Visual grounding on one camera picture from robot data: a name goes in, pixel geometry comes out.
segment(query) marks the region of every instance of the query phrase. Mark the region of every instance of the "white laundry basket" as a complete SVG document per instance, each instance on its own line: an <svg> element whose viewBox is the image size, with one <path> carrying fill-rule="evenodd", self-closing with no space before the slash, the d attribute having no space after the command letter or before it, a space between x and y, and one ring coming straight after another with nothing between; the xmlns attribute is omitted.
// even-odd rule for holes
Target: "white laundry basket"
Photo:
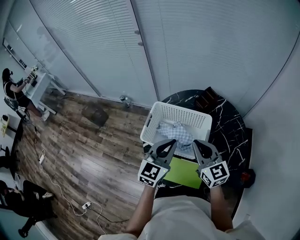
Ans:
<svg viewBox="0 0 300 240"><path fill-rule="evenodd" d="M149 143L152 146L163 139L167 139L157 131L158 125L161 121L169 124L173 124L178 121L194 137L194 139L207 141L210 135L212 117L208 114L184 107L156 102L153 105L142 129L141 140L143 142ZM190 152L183 152L176 149L175 155L195 159L195 155L192 150Z"/></svg>

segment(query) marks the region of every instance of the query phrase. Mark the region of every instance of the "marble surface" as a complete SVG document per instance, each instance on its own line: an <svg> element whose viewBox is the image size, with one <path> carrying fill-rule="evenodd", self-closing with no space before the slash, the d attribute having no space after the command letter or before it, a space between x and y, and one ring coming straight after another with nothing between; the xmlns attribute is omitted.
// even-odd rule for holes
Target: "marble surface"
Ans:
<svg viewBox="0 0 300 240"><path fill-rule="evenodd" d="M181 91L162 102L195 110L195 99L202 92L203 90ZM225 98L218 96L218 102L217 107L209 113L212 116L209 142L216 146L222 159L227 162L229 171L243 170L249 153L245 123L235 107ZM149 149L150 146L145 144L144 151L148 152Z"/></svg>

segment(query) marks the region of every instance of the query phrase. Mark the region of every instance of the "green folder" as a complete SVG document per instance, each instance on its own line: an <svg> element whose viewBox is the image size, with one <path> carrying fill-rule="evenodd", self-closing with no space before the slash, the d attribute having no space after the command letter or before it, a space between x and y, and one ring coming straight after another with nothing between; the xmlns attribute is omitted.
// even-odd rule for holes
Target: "green folder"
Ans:
<svg viewBox="0 0 300 240"><path fill-rule="evenodd" d="M170 163L171 170L164 179L198 189L202 181L196 173L198 166L197 163L173 157Z"/></svg>

